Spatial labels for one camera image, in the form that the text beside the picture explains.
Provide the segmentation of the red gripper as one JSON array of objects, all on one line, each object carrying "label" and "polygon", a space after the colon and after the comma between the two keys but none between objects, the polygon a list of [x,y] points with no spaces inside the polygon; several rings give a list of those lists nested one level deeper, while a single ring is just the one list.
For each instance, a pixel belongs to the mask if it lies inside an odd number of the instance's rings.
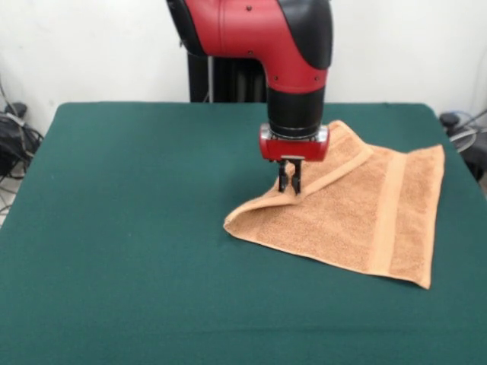
[{"label": "red gripper", "polygon": [[294,174],[291,185],[295,195],[301,194],[301,163],[323,161],[328,151],[330,132],[327,125],[322,125],[312,138],[286,139],[274,134],[268,123],[259,129],[259,149],[265,160],[279,161],[279,192],[288,186],[286,160],[292,160]]}]

